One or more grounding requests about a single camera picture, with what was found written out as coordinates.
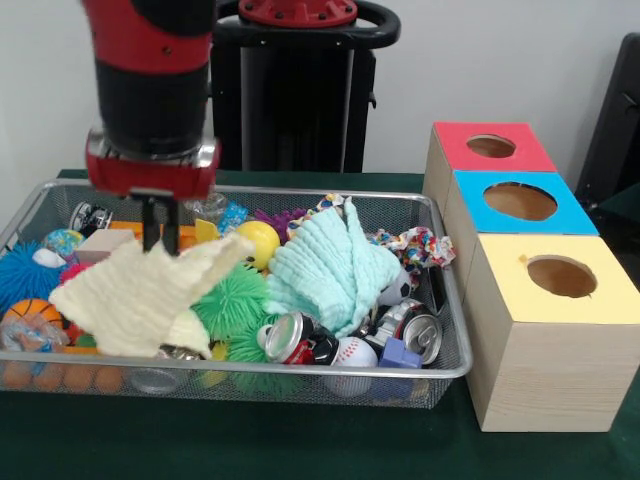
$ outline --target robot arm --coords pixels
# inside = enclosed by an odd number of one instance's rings
[[[219,150],[202,140],[214,0],[83,0],[93,37],[102,128],[86,159],[94,186],[143,202],[143,243],[178,248],[178,201],[206,197]]]

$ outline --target soccer ball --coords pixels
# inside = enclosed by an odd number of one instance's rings
[[[378,297],[378,305],[392,307],[400,304],[411,293],[411,278],[407,271],[402,268],[400,274],[391,285],[385,288]]]

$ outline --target circular hole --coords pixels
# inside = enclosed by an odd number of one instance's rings
[[[586,297],[598,285],[589,267],[568,257],[534,257],[527,270],[536,285],[563,297]]]
[[[558,204],[551,195],[524,183],[493,185],[484,191],[484,201],[505,215],[537,222],[546,220],[558,210]]]
[[[513,142],[497,135],[476,135],[467,141],[471,151],[489,158],[507,158],[516,151]]]

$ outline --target green spiky ball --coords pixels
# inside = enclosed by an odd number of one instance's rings
[[[226,341],[249,330],[264,318],[269,300],[267,282],[256,270],[237,265],[191,308],[212,340]]]

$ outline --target purple toy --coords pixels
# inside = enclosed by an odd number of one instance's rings
[[[422,367],[422,356],[407,350],[402,340],[389,338],[384,346],[378,366],[387,368],[420,368]]]
[[[280,237],[280,245],[284,245],[287,243],[289,238],[287,237],[287,226],[289,222],[292,220],[298,220],[301,217],[304,217],[307,214],[307,211],[303,208],[296,208],[293,212],[288,210],[283,211],[280,214],[275,214],[273,216],[263,212],[262,210],[256,210],[253,215],[256,220],[260,220],[261,222],[268,223],[271,225],[276,232],[278,232],[278,237]]]

